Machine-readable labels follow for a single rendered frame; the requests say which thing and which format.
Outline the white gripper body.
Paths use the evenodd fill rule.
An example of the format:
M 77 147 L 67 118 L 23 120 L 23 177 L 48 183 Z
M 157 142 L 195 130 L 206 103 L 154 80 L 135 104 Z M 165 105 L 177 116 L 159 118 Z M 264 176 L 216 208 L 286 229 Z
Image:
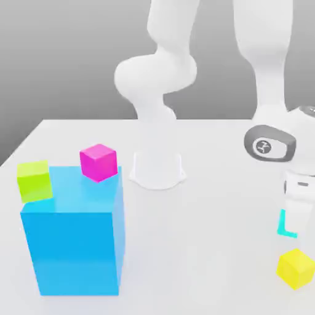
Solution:
M 315 201 L 315 175 L 286 171 L 284 193 L 294 199 Z

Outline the small cyan cube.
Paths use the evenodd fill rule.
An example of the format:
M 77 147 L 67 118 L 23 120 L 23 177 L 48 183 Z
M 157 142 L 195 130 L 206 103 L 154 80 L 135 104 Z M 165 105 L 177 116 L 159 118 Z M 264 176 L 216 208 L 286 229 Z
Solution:
M 296 239 L 298 236 L 297 233 L 293 233 L 285 229 L 285 210 L 284 209 L 281 209 L 280 211 L 277 233 L 278 235 L 291 237 L 294 239 Z

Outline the small yellow cube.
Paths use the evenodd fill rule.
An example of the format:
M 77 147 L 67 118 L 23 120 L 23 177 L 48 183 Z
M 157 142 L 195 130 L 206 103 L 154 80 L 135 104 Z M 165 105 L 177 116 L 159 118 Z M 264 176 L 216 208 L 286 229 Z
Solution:
M 293 249 L 279 257 L 276 274 L 292 289 L 310 283 L 315 273 L 315 261 L 300 249 Z

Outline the small magenta cube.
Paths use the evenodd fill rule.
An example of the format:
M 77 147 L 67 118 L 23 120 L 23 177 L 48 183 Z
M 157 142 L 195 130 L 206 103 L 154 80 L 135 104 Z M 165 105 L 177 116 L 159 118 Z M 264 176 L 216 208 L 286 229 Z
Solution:
M 99 183 L 118 173 L 116 151 L 96 144 L 79 152 L 82 174 Z

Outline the small lime green cube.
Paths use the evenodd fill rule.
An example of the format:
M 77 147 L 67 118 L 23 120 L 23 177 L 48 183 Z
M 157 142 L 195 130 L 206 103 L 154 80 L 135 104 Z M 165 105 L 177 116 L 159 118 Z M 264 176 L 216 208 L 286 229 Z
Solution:
M 23 203 L 53 198 L 47 160 L 18 164 L 17 183 Z

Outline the large blue box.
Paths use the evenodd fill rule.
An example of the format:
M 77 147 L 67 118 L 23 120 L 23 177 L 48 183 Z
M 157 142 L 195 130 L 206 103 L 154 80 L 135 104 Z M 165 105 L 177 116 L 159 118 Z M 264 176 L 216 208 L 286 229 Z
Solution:
M 50 168 L 53 198 L 20 212 L 42 296 L 117 296 L 126 234 L 122 169 L 96 183 L 80 167 Z

